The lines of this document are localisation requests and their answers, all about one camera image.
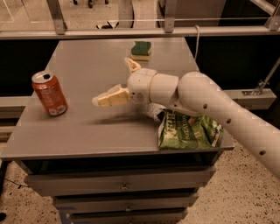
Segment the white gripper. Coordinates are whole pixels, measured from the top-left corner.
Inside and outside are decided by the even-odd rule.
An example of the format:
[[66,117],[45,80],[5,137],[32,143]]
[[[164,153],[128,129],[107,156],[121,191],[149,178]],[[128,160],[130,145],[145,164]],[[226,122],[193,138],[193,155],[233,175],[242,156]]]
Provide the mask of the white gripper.
[[128,103],[131,98],[135,103],[149,103],[150,84],[157,74],[156,70],[141,68],[131,58],[124,59],[126,67],[131,73],[127,81],[127,88],[120,84],[113,86],[107,92],[97,95],[92,99],[96,107],[109,107]]

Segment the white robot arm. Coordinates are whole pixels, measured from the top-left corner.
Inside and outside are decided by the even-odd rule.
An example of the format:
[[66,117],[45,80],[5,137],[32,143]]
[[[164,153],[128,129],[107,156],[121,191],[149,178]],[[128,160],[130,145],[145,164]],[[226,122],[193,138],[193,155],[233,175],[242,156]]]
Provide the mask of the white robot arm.
[[96,107],[157,103],[189,116],[209,116],[280,178],[280,129],[237,104],[203,73],[178,77],[142,68],[130,58],[124,61],[130,72],[127,86],[116,85],[93,98]]

